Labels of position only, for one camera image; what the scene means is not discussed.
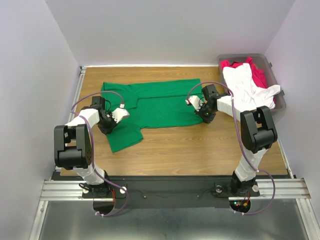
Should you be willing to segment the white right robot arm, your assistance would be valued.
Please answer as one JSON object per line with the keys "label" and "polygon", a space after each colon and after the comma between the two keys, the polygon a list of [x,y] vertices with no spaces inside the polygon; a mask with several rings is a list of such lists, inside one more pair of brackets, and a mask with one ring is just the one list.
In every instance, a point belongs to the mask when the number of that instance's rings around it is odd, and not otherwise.
{"label": "white right robot arm", "polygon": [[230,190],[234,195],[242,195],[255,186],[260,162],[267,150],[278,140],[271,111],[267,106],[238,110],[234,94],[230,90],[219,93],[213,82],[209,82],[201,92],[204,100],[189,93],[185,102],[193,106],[194,113],[204,123],[211,123],[217,112],[233,117],[242,156],[232,173]]}

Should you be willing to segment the green t shirt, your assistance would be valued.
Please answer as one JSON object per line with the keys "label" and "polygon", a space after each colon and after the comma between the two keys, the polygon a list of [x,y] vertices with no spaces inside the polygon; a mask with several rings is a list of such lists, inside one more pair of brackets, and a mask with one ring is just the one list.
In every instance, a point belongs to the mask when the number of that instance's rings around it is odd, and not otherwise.
{"label": "green t shirt", "polygon": [[189,91],[201,98],[200,79],[183,79],[133,84],[104,82],[102,97],[114,111],[124,101],[129,117],[123,119],[110,134],[108,143],[113,153],[143,140],[142,129],[187,127],[202,123],[194,109],[186,104]]}

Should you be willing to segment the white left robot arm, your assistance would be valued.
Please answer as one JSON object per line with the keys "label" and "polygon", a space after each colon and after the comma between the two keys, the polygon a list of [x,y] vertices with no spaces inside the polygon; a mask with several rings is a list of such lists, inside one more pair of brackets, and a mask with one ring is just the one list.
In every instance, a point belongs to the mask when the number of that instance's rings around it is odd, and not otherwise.
{"label": "white left robot arm", "polygon": [[98,129],[108,135],[127,116],[122,112],[124,105],[111,111],[106,109],[106,103],[110,101],[101,96],[92,97],[91,105],[83,107],[73,120],[65,125],[54,128],[54,162],[59,168],[74,171],[84,183],[80,183],[82,197],[107,198],[114,195],[115,191],[107,172],[95,165],[94,147],[90,130],[97,125]]}

